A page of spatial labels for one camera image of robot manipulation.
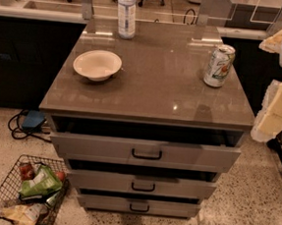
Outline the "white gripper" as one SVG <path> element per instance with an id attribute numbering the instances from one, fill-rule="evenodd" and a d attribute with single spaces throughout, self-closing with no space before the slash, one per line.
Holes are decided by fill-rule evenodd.
<path id="1" fill-rule="evenodd" d="M 259 48 L 268 53 L 280 53 L 282 29 L 263 40 Z M 252 139 L 267 142 L 282 131 L 282 83 L 273 80 L 262 100 L 262 106 L 254 119 Z"/>

